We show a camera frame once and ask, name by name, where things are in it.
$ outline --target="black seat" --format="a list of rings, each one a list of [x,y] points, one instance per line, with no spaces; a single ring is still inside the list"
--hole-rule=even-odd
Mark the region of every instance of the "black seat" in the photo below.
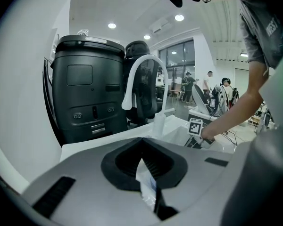
[[[127,45],[124,60],[124,84],[127,86],[130,70],[135,61],[143,55],[150,54],[148,45],[144,41],[135,41]],[[158,112],[156,101],[156,76],[158,64],[153,60],[146,60],[137,68],[134,77],[132,93],[136,96],[136,107],[127,111],[127,118],[138,126],[147,123]]]

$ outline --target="ceiling light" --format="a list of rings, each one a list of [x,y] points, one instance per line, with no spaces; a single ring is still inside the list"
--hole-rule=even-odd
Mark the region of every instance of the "ceiling light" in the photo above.
[[[111,29],[115,29],[117,26],[114,23],[110,23],[110,24],[108,24],[108,27],[111,28]]]
[[[175,16],[175,20],[180,22],[180,21],[184,20],[184,16],[181,15],[181,14],[178,14],[178,15]]]
[[[241,53],[240,56],[241,56],[241,57],[247,57],[247,58],[249,57],[249,56],[247,55],[247,53]]]

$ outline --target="window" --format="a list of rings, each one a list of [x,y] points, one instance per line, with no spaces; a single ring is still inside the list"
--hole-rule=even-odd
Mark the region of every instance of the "window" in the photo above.
[[[159,58],[168,66],[194,64],[194,41],[179,43],[159,51]]]

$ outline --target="floor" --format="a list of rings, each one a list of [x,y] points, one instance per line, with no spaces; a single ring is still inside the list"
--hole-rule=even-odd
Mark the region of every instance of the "floor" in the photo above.
[[[175,113],[168,113],[167,116],[174,113],[174,115],[180,119],[188,120],[189,110],[195,107],[193,102],[187,105],[185,102],[177,101],[176,98],[168,97],[166,101],[166,109],[175,109]],[[235,126],[229,130],[229,133],[225,136],[229,137],[236,144],[252,141],[256,137],[256,127],[251,124],[245,124],[245,126]]]

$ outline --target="gray t-shirt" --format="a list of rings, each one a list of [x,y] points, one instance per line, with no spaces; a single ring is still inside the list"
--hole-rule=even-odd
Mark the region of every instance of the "gray t-shirt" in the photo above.
[[[260,0],[240,0],[240,27],[249,62],[276,68],[283,57],[283,27]]]

